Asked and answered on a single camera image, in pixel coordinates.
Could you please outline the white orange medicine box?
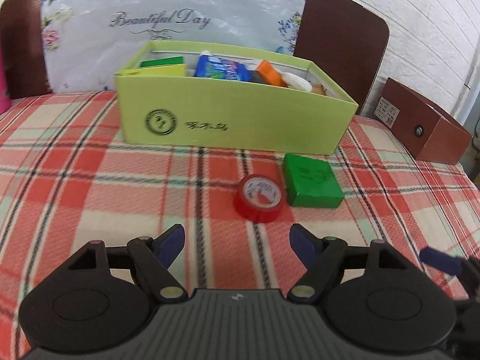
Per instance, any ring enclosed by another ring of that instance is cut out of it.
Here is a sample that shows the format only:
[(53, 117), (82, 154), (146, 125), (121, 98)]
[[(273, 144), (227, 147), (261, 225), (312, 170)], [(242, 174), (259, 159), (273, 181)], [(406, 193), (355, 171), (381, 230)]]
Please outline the white orange medicine box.
[(287, 87), (282, 79), (281, 73), (278, 72), (270, 61), (261, 60), (255, 68), (255, 72), (269, 85), (278, 87)]

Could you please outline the yellow green box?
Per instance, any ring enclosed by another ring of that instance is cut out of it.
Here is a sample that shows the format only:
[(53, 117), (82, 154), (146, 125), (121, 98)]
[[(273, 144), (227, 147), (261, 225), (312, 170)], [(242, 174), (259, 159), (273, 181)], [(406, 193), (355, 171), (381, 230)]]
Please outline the yellow green box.
[(156, 67), (137, 67), (125, 69), (120, 74), (122, 76), (137, 77), (185, 77), (187, 75), (187, 66), (185, 63), (181, 63)]

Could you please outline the blue tissue pack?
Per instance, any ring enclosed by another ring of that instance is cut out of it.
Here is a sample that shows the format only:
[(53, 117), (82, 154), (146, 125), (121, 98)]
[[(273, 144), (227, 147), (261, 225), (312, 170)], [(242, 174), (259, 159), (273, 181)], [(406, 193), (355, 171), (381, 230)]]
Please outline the blue tissue pack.
[(194, 77), (248, 82), (251, 73), (246, 65), (216, 55), (200, 55)]

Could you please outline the red tape roll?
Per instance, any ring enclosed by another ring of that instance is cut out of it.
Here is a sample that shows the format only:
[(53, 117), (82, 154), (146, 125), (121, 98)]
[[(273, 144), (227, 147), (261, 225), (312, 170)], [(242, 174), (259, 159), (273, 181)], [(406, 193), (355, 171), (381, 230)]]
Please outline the red tape roll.
[(238, 183), (233, 198), (235, 211), (258, 224), (274, 221), (285, 204), (285, 194), (274, 180), (258, 174), (247, 175)]

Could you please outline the plaid bed sheet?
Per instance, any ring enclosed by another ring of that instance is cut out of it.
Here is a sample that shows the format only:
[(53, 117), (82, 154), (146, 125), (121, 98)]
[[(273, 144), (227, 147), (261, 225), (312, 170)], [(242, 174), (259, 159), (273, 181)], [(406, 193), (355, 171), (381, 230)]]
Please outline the plaid bed sheet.
[(272, 223), (233, 208), (241, 178), (281, 182), (281, 154), (129, 145), (112, 92), (27, 97), (1, 116), (1, 357), (28, 344), (18, 307), (83, 244), (125, 245), (174, 224), (171, 265), (189, 290), (289, 289), (304, 273), (290, 250), (300, 223), (351, 245), (384, 239), (416, 261), (430, 246), (479, 254), (479, 190), (461, 165), (417, 162), (379, 122), (356, 116), (329, 163), (345, 198), (334, 210), (285, 206)]

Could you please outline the brown cardboard box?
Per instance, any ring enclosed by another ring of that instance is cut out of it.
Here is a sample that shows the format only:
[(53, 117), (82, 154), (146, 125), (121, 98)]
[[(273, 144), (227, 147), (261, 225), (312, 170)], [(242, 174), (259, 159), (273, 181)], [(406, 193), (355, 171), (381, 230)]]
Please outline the brown cardboard box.
[(419, 161), (456, 165), (472, 139), (443, 108), (392, 78), (374, 115)]

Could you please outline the light green cardboard box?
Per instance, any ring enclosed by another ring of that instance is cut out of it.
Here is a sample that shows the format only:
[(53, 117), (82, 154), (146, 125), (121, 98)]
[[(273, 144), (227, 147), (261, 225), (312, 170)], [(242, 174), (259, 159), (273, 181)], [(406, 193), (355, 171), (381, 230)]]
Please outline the light green cardboard box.
[[(326, 95), (294, 88), (194, 77), (199, 56), (267, 60), (321, 84)], [(140, 62), (182, 56), (186, 76), (122, 76)], [(149, 41), (115, 75), (124, 139), (139, 145), (204, 146), (330, 155), (357, 103), (315, 63), (262, 49), (199, 41)]]

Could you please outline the pink thermos bottle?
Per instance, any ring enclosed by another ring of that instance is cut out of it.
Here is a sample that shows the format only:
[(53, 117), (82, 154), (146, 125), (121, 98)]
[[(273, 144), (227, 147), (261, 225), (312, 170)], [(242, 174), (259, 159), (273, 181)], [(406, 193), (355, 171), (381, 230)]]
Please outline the pink thermos bottle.
[(11, 99), (7, 87), (7, 79), (4, 72), (2, 54), (0, 54), (0, 114), (2, 115), (11, 107)]

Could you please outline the brown wooden headboard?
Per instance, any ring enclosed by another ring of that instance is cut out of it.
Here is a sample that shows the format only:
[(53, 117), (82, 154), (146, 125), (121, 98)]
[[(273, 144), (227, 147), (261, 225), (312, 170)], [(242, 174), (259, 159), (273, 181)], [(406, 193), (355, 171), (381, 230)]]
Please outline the brown wooden headboard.
[[(49, 94), (41, 0), (1, 4), (1, 55), (13, 99)], [(295, 56), (316, 63), (363, 107), (390, 36), (384, 19), (352, 0), (307, 0)]]

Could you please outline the floral plastic bedding bag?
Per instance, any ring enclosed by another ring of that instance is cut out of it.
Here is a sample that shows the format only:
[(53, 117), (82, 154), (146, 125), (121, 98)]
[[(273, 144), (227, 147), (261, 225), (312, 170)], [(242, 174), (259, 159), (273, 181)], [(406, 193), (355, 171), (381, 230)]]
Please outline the floral plastic bedding bag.
[(57, 94), (112, 89), (149, 41), (205, 41), (290, 55), (306, 0), (42, 0), (41, 40)]

